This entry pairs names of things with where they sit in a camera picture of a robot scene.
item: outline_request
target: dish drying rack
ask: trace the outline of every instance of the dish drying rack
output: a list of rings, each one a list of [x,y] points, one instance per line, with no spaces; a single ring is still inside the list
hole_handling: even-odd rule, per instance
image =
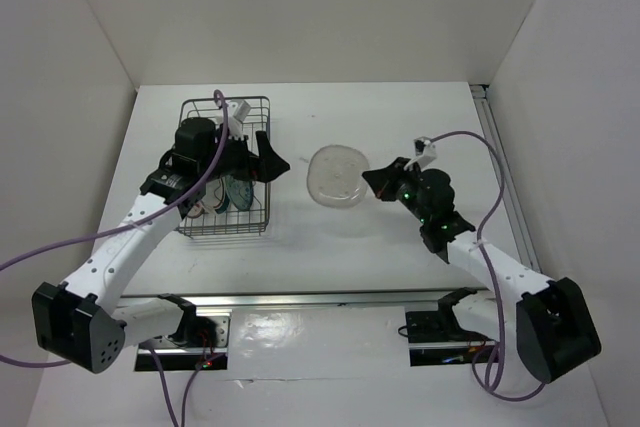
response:
[[[227,97],[227,101],[244,100],[251,106],[245,118],[242,132],[248,136],[248,147],[252,152],[256,144],[255,133],[263,130],[271,138],[269,110],[270,102],[267,97]],[[213,97],[202,99],[188,99],[182,103],[178,125],[189,117],[205,117],[221,122],[222,112],[216,106]],[[253,184],[253,203],[248,211],[240,212],[229,204],[226,212],[216,214],[205,211],[203,215],[192,219],[186,217],[178,227],[178,232],[191,237],[205,237],[214,235],[261,234],[269,224],[271,185],[261,182]]]

